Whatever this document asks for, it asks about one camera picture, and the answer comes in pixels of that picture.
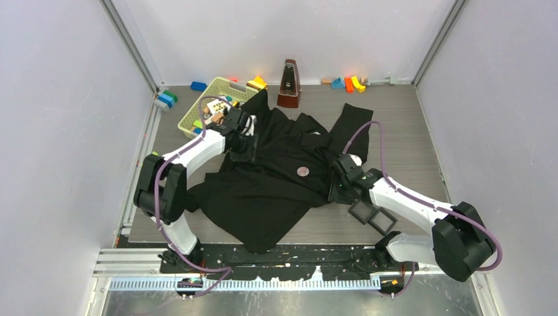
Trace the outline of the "round pink brooch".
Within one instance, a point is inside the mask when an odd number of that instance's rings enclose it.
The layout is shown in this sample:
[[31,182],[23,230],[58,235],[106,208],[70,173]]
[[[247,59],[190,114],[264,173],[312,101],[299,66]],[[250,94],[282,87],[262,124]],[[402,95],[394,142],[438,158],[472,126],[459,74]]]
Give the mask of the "round pink brooch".
[[297,175],[300,176],[300,177],[306,177],[306,176],[309,175],[309,173],[310,173],[310,170],[307,167],[299,167],[297,169]]

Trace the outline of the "black garment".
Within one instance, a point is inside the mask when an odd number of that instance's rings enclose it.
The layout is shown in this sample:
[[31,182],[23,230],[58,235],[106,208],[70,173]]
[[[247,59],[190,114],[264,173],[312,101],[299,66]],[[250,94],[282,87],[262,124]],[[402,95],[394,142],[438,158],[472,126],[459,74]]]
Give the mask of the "black garment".
[[[253,163],[226,157],[217,172],[187,191],[189,212],[201,210],[252,253],[273,248],[308,212],[328,203],[330,165],[346,151],[368,157],[370,109],[343,106],[327,130],[310,115],[289,119],[258,92],[242,109],[255,116],[259,137]],[[307,167],[306,177],[297,175]]]

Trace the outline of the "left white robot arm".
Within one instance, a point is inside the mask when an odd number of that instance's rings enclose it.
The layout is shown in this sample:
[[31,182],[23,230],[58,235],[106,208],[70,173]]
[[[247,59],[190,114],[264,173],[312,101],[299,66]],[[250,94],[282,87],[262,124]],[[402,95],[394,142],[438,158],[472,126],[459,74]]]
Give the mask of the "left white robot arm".
[[143,160],[134,205],[156,224],[167,242],[163,259],[176,262],[187,273],[198,270],[203,259],[199,238],[184,214],[188,178],[223,153],[241,162],[254,161],[258,140],[255,123],[255,116],[230,108],[186,145],[165,155],[152,153]]

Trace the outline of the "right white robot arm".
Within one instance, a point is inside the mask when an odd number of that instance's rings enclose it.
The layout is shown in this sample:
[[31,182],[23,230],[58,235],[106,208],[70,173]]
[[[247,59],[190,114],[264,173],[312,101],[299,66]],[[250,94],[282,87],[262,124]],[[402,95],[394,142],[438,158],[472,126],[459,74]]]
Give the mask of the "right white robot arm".
[[[376,263],[392,270],[401,262],[435,265],[453,280],[464,282],[483,270],[500,246],[469,203],[458,205],[430,199],[400,184],[377,169],[364,171],[359,157],[343,154],[332,165],[329,200],[349,205],[349,213],[361,224],[383,236],[375,244]],[[381,215],[397,222],[398,214],[425,231],[424,236],[383,229],[375,222]]]

